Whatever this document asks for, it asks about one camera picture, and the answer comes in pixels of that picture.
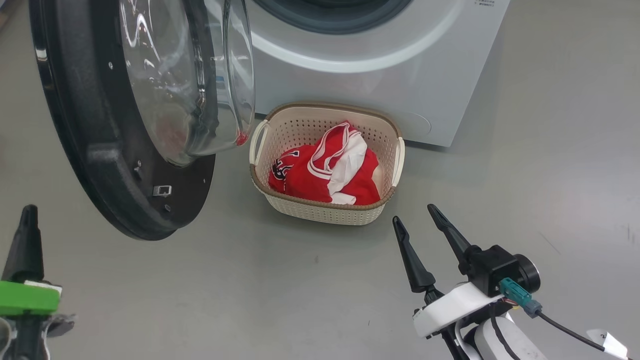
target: plastic laundry basket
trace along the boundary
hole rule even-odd
[[[381,200],[371,205],[338,205],[299,199],[272,190],[269,171],[280,155],[293,147],[315,144],[331,127],[348,120],[362,132],[383,169]],[[342,225],[365,225],[375,220],[393,196],[404,164],[400,130],[382,113],[354,106],[294,102],[273,110],[256,128],[249,149],[254,185],[279,212],[293,217]]]

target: washing machine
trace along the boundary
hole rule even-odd
[[[256,111],[301,100],[384,111],[450,146],[509,0],[248,0]]]

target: washing machine door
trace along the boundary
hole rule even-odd
[[[85,192],[133,238],[189,224],[214,154],[251,129],[244,0],[29,1],[51,117]]]

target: gray floor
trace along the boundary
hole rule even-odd
[[[426,211],[530,257],[536,298],[640,357],[640,2],[513,0],[450,149],[408,148],[395,197],[361,228],[271,209],[246,147],[219,156],[200,216],[157,243],[111,227],[82,191],[45,105],[26,4],[0,33],[0,254],[40,208],[47,278],[77,328],[57,359],[448,359],[418,340],[392,233],[399,215],[449,291],[464,278]],[[606,359],[539,319],[549,359]]]

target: teal connector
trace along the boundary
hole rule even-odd
[[[531,294],[522,288],[517,282],[505,277],[500,281],[500,292],[509,300],[513,300],[522,307],[525,313],[531,318],[538,315],[538,311],[542,310],[542,305],[533,300]]]

